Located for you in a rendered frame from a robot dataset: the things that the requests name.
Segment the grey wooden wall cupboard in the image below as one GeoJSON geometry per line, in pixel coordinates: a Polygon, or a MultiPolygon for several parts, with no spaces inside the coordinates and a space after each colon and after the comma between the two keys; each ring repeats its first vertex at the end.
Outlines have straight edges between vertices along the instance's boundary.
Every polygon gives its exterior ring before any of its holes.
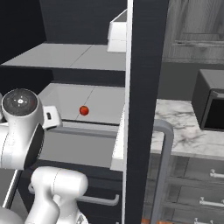
{"type": "Polygon", "coordinates": [[[224,64],[224,0],[170,0],[163,61],[224,64]]]}

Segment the dark fridge freezer drawer front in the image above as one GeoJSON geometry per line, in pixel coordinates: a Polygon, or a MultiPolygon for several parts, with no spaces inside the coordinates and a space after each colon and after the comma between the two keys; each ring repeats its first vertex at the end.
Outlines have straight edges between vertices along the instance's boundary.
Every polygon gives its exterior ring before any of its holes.
{"type": "MultiPolygon", "coordinates": [[[[17,189],[24,202],[27,212],[30,212],[34,195],[28,190],[33,170],[23,171],[18,181],[17,189]]],[[[119,196],[116,205],[99,205],[78,201],[78,207],[85,214],[90,224],[122,224],[122,184],[117,181],[88,177],[88,189],[85,196],[103,200],[114,200],[119,196]]]]}

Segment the dark grey microwave oven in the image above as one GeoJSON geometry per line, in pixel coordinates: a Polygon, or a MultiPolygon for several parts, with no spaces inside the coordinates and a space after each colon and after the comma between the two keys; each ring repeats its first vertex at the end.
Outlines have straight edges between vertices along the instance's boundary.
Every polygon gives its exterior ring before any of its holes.
{"type": "Polygon", "coordinates": [[[198,71],[192,108],[202,130],[224,132],[224,70],[198,71]]]}

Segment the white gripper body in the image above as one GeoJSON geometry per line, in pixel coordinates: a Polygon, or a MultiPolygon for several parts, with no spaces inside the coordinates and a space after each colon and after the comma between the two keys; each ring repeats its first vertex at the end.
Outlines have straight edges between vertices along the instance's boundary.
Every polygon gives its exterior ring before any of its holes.
{"type": "Polygon", "coordinates": [[[60,113],[55,106],[52,106],[51,117],[53,127],[60,127],[62,125],[60,113]]]}

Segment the white fridge door bin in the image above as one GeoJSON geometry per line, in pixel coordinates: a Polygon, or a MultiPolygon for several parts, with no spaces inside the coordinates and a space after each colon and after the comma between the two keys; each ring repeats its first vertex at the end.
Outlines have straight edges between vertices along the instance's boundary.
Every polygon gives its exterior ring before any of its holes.
{"type": "Polygon", "coordinates": [[[109,23],[108,52],[125,53],[127,36],[127,11],[124,10],[109,23]]]}
{"type": "Polygon", "coordinates": [[[123,170],[123,148],[124,148],[124,110],[120,120],[118,132],[116,135],[115,146],[112,153],[112,161],[110,169],[113,171],[121,172],[123,170]]]}

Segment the grey wooden drawer run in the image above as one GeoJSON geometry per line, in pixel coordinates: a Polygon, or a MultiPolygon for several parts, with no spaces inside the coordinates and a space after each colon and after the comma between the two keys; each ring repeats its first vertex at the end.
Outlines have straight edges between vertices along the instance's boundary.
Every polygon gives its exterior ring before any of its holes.
{"type": "Polygon", "coordinates": [[[159,219],[173,224],[224,224],[224,161],[172,156],[159,219]]]}

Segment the dark fridge door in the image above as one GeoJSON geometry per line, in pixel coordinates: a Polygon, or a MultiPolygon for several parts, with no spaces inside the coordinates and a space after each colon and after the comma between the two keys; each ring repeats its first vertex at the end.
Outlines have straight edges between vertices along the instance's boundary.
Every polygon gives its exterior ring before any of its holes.
{"type": "Polygon", "coordinates": [[[141,224],[169,0],[128,0],[122,224],[141,224]]]}

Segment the grey fridge crisper drawer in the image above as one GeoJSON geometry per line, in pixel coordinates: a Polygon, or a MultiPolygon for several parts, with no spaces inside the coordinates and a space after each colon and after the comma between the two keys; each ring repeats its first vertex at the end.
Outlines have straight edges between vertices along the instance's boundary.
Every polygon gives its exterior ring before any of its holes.
{"type": "Polygon", "coordinates": [[[119,125],[63,122],[45,132],[40,159],[109,168],[119,125]]]}

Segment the grey fridge shelf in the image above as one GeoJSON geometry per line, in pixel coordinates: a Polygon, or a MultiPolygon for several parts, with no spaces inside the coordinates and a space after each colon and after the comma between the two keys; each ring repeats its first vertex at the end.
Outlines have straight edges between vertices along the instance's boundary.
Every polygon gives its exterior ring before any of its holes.
{"type": "Polygon", "coordinates": [[[105,45],[43,43],[6,61],[3,66],[125,70],[126,55],[105,45]]]}
{"type": "Polygon", "coordinates": [[[50,83],[38,97],[43,105],[55,106],[65,121],[118,124],[124,95],[123,87],[50,83]],[[88,107],[87,115],[80,114],[81,106],[88,107]]]}

